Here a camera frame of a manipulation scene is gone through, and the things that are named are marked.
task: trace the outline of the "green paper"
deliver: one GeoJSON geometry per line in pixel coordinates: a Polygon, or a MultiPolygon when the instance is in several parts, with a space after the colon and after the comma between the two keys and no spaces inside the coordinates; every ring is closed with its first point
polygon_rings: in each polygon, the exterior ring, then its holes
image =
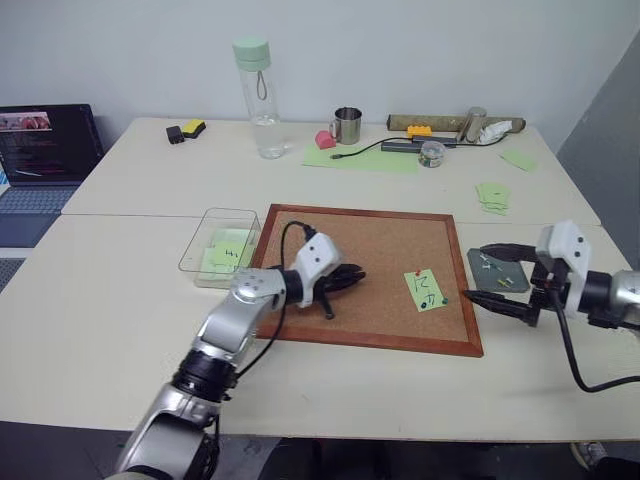
{"type": "Polygon", "coordinates": [[[411,153],[383,152],[375,146],[354,157],[333,160],[336,153],[354,153],[361,146],[340,145],[320,150],[316,145],[309,145],[304,151],[303,165],[308,167],[327,167],[342,170],[366,170],[371,172],[417,173],[418,156],[411,153]]]}
{"type": "Polygon", "coordinates": [[[511,191],[504,185],[499,183],[481,183],[476,185],[478,198],[482,203],[497,203],[500,205],[509,205],[509,195],[511,191]]]}
{"type": "Polygon", "coordinates": [[[235,267],[217,265],[215,260],[215,248],[205,248],[202,254],[202,261],[200,262],[200,272],[198,273],[198,279],[201,281],[213,282],[217,280],[220,275],[233,273],[235,267]]]}
{"type": "Polygon", "coordinates": [[[249,230],[247,229],[222,228],[217,230],[213,235],[211,247],[205,248],[202,254],[198,278],[203,281],[214,281],[221,276],[224,278],[234,273],[243,260],[243,252],[248,238],[249,230]]]}
{"type": "Polygon", "coordinates": [[[244,243],[218,242],[213,247],[213,263],[217,266],[237,267],[242,257],[244,243]]]}
{"type": "Polygon", "coordinates": [[[219,242],[241,243],[244,245],[249,237],[249,230],[246,228],[221,228],[213,235],[211,246],[215,247],[219,242]]]}
{"type": "Polygon", "coordinates": [[[505,150],[500,156],[511,165],[515,165],[525,172],[532,172],[538,166],[535,160],[517,150],[505,150]]]}
{"type": "Polygon", "coordinates": [[[405,273],[404,279],[419,312],[426,312],[446,305],[436,277],[433,276],[430,268],[405,273]]]}
{"type": "Polygon", "coordinates": [[[478,199],[482,205],[482,210],[495,215],[507,215],[509,207],[509,195],[511,191],[499,183],[481,183],[476,185],[478,199]]]}
{"type": "Polygon", "coordinates": [[[488,213],[495,213],[496,215],[502,215],[503,217],[507,216],[506,208],[495,208],[495,207],[487,207],[486,205],[482,205],[482,210],[488,213]]]}

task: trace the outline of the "wooden frame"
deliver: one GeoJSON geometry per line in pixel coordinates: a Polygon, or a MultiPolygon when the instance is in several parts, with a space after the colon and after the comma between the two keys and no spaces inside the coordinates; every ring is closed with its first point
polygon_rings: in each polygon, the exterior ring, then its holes
{"type": "MultiPolygon", "coordinates": [[[[280,212],[300,212],[300,213],[318,213],[329,215],[349,215],[349,216],[365,216],[378,218],[399,218],[399,219],[415,219],[415,220],[432,220],[443,222],[446,226],[447,237],[449,240],[449,250],[453,262],[455,280],[458,286],[460,296],[460,304],[464,319],[464,326],[467,335],[467,341],[443,340],[425,337],[410,337],[387,335],[378,333],[365,332],[348,332],[340,330],[327,330],[321,328],[304,327],[304,326],[288,326],[286,323],[280,332],[280,339],[315,342],[315,343],[331,343],[338,345],[354,345],[363,347],[391,348],[398,350],[411,350],[431,353],[442,353],[450,355],[462,355],[470,357],[481,357],[483,355],[480,333],[473,311],[473,305],[461,292],[468,288],[467,278],[464,271],[464,263],[460,253],[460,245],[456,232],[455,222],[451,215],[426,214],[426,213],[410,213],[410,212],[384,212],[375,210],[353,210],[353,209],[337,209],[325,207],[308,207],[300,205],[283,205],[272,204],[262,231],[262,236],[258,243],[256,253],[254,255],[252,265],[261,267],[267,252],[269,240],[273,234],[276,219],[280,212]]],[[[275,332],[276,325],[273,322],[264,322],[258,332],[258,337],[269,338],[275,332]]]]}

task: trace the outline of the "cable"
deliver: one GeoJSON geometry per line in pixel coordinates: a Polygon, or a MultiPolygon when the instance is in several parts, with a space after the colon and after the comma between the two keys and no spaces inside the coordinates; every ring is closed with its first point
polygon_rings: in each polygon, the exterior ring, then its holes
{"type": "Polygon", "coordinates": [[[379,145],[382,142],[386,142],[387,140],[409,140],[407,137],[389,137],[389,138],[383,138],[382,140],[378,140],[376,143],[372,143],[371,145],[369,145],[368,147],[364,147],[361,150],[358,150],[357,152],[353,152],[353,153],[334,153],[333,155],[331,155],[331,159],[332,160],[338,160],[339,158],[345,158],[345,157],[353,157],[355,155],[360,155],[362,152],[366,152],[367,150],[369,150],[372,147],[375,147],[376,145],[379,145]]]}
{"type": "Polygon", "coordinates": [[[220,457],[220,414],[216,416],[214,434],[207,435],[207,448],[209,449],[209,463],[206,465],[200,478],[202,480],[211,480],[213,474],[218,468],[218,458],[220,457]]]}
{"type": "MultiPolygon", "coordinates": [[[[504,140],[505,138],[507,138],[507,135],[503,135],[502,137],[500,137],[498,140],[496,140],[495,142],[491,142],[491,143],[487,143],[485,145],[481,145],[481,144],[477,144],[477,143],[456,143],[455,147],[490,147],[491,145],[495,145],[496,143],[500,143],[502,140],[504,140]]],[[[364,147],[361,150],[358,150],[357,152],[353,152],[353,153],[334,153],[333,155],[331,155],[331,159],[332,160],[338,160],[340,158],[346,158],[346,157],[353,157],[355,155],[360,155],[362,152],[366,152],[367,150],[369,150],[372,147],[375,147],[376,145],[379,145],[382,142],[386,142],[388,140],[410,140],[407,137],[389,137],[389,138],[383,138],[382,140],[378,140],[375,143],[372,143],[371,145],[364,147]]]]}
{"type": "MultiPolygon", "coordinates": [[[[305,236],[307,238],[307,241],[313,235],[315,235],[315,233],[316,233],[316,231],[313,229],[313,227],[310,227],[306,223],[302,223],[302,222],[299,222],[297,220],[292,220],[292,221],[288,222],[284,226],[284,228],[282,229],[282,236],[280,237],[280,265],[282,266],[283,270],[285,268],[284,267],[284,265],[285,265],[285,263],[284,263],[284,241],[285,241],[285,238],[287,236],[287,230],[289,230],[289,227],[291,227],[292,225],[296,225],[296,226],[301,227],[302,229],[304,229],[304,233],[305,233],[305,236]]],[[[262,357],[264,357],[264,354],[269,351],[269,349],[271,348],[271,345],[273,345],[273,343],[278,339],[278,336],[280,335],[280,330],[282,330],[282,326],[284,325],[284,318],[285,318],[286,313],[287,313],[287,306],[283,305],[282,306],[282,310],[280,311],[280,319],[278,320],[278,326],[276,327],[275,332],[273,332],[273,335],[271,335],[271,338],[269,339],[269,343],[267,343],[267,345],[265,345],[265,347],[256,356],[256,358],[251,360],[249,365],[247,365],[242,370],[240,370],[238,375],[236,375],[237,379],[242,377],[245,373],[247,373],[247,371],[249,371],[250,368],[252,368],[256,363],[258,363],[258,361],[262,357]]]]}
{"type": "Polygon", "coordinates": [[[578,362],[576,360],[576,355],[573,351],[573,344],[571,343],[571,334],[569,333],[569,326],[567,325],[567,318],[564,315],[564,310],[562,308],[562,303],[560,302],[560,296],[558,292],[555,290],[547,291],[549,297],[551,298],[551,302],[553,303],[553,308],[558,315],[558,322],[560,322],[560,331],[562,332],[562,340],[564,341],[564,348],[567,351],[567,358],[569,359],[569,366],[571,367],[571,374],[573,375],[573,379],[578,384],[581,390],[587,393],[595,393],[601,392],[602,390],[607,390],[609,388],[618,387],[620,385],[624,385],[631,382],[640,382],[640,376],[634,375],[631,377],[623,377],[618,378],[617,380],[611,380],[610,382],[601,383],[599,385],[594,385],[593,387],[588,386],[582,380],[582,376],[580,375],[580,370],[578,369],[578,362]]]}

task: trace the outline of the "plastic container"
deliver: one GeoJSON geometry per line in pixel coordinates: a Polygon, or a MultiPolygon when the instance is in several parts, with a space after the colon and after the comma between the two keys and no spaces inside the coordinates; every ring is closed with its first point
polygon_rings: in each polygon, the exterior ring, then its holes
{"type": "Polygon", "coordinates": [[[440,142],[426,141],[420,148],[418,161],[423,167],[439,167],[446,151],[447,148],[440,142]]]}
{"type": "Polygon", "coordinates": [[[233,275],[249,267],[260,239],[252,210],[210,208],[200,221],[178,268],[204,288],[229,288],[233,275]]]}
{"type": "Polygon", "coordinates": [[[284,141],[271,78],[269,42],[258,37],[241,38],[233,42],[233,51],[258,153],[267,159],[281,157],[284,141]]]}

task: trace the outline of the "metal mug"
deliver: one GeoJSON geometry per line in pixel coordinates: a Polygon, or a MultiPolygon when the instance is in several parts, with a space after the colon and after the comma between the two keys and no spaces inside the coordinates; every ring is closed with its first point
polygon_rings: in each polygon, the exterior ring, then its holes
{"type": "Polygon", "coordinates": [[[343,145],[358,143],[362,112],[354,107],[342,107],[334,115],[335,120],[329,124],[331,136],[343,145]]]}

